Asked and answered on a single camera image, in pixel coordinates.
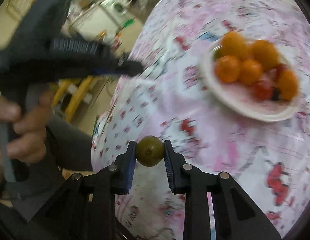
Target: tablecloth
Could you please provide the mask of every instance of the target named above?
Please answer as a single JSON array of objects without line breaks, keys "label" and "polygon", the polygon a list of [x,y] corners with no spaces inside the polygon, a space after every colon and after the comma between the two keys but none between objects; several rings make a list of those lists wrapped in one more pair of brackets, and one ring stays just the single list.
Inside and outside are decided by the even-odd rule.
[{"label": "tablecloth", "polygon": [[[227,31],[273,42],[295,67],[303,100],[289,120],[263,123],[217,101],[197,65]],[[283,237],[310,199],[310,26],[285,0],[161,0],[130,59],[146,69],[121,77],[98,120],[91,161],[98,172],[146,135],[169,139],[204,172],[229,172]],[[214,213],[210,195],[212,236]],[[182,239],[185,196],[173,195],[165,165],[136,162],[132,189],[115,197],[119,221],[138,239]]]}]

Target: pants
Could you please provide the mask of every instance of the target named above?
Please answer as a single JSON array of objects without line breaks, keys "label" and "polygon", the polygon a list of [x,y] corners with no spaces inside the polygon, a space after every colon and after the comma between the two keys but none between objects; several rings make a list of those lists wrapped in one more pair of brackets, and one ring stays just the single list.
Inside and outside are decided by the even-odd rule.
[{"label": "pants", "polygon": [[29,166],[29,178],[5,186],[15,211],[29,221],[65,181],[58,166],[75,171],[92,171],[92,138],[53,116],[48,124],[45,158]]}]

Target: yellow-orange fruit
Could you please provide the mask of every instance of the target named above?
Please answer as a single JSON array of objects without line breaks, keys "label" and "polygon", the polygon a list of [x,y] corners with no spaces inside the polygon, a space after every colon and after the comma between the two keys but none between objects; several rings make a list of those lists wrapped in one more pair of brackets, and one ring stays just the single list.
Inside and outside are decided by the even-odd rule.
[{"label": "yellow-orange fruit", "polygon": [[240,60],[248,58],[247,43],[245,38],[236,32],[226,33],[221,40],[222,55],[232,55]]},{"label": "yellow-orange fruit", "polygon": [[266,40],[257,40],[252,44],[254,59],[260,62],[264,71],[270,71],[279,63],[279,55],[272,43]]},{"label": "yellow-orange fruit", "polygon": [[253,59],[247,59],[241,66],[239,81],[251,86],[256,83],[263,75],[262,65]]},{"label": "yellow-orange fruit", "polygon": [[291,70],[283,71],[278,80],[277,87],[284,100],[291,101],[299,91],[299,81],[297,76]]},{"label": "yellow-orange fruit", "polygon": [[240,61],[234,56],[224,56],[217,60],[215,74],[224,83],[231,83],[239,79]]}]

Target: bowl of fruit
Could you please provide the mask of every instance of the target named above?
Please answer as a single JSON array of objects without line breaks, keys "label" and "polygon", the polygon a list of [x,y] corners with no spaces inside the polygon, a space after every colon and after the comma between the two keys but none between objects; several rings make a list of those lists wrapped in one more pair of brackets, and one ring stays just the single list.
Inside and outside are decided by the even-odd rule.
[{"label": "bowl of fruit", "polygon": [[269,41],[226,33],[208,48],[199,71],[217,99],[244,116],[277,122],[300,106],[298,76]]}]

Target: metal screw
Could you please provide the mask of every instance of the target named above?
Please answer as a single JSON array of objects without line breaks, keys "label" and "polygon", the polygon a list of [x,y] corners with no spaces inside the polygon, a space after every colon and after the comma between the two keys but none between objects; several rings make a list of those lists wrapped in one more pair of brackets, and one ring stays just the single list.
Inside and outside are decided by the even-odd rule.
[{"label": "metal screw", "polygon": [[108,169],[110,170],[110,171],[115,171],[115,170],[117,170],[117,165],[115,165],[115,164],[112,164],[112,165],[109,165],[108,166]]},{"label": "metal screw", "polygon": [[188,164],[188,163],[186,163],[186,164],[183,165],[183,169],[184,169],[184,170],[189,171],[189,170],[191,170],[192,168],[193,168],[193,166],[190,165],[190,164]]},{"label": "metal screw", "polygon": [[227,172],[222,172],[222,173],[220,174],[220,177],[221,177],[222,179],[228,179],[228,178],[230,177],[230,175],[229,175]]},{"label": "metal screw", "polygon": [[81,178],[81,174],[80,173],[74,173],[72,174],[72,180],[79,180]]}]

